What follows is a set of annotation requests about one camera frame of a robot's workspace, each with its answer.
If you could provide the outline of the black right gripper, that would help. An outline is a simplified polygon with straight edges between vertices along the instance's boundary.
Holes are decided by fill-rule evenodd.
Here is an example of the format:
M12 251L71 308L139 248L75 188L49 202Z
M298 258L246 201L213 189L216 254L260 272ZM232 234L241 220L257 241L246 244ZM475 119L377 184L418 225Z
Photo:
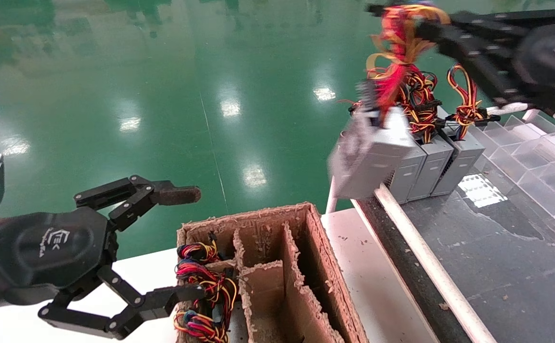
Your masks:
M450 18L451 25L419 22L418 37L435 43L440 54L458 62L495 105L522 102L524 92L530 104L555 114L555 9L489 14L459 11ZM522 91L487 50L489 43L464 31L507 26L531 30L515 52Z

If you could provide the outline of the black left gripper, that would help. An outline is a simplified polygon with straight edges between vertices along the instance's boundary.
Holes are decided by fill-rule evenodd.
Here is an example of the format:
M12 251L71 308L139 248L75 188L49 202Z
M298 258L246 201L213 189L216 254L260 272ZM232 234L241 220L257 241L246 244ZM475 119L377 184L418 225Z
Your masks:
M114 231L123 232L155 205L198 202L199 187L175 187L169 180L151 182L133 175L82 191L73 199L79 209L72 212L0 219L0 307L53 299L38 312L49 325L123 340L144 322L169 317L178 303L205 297L197 284L141 294L106 266L116 260ZM108 219L96 212L115 204ZM126 302L119 314L106 317L68 309L101 282Z

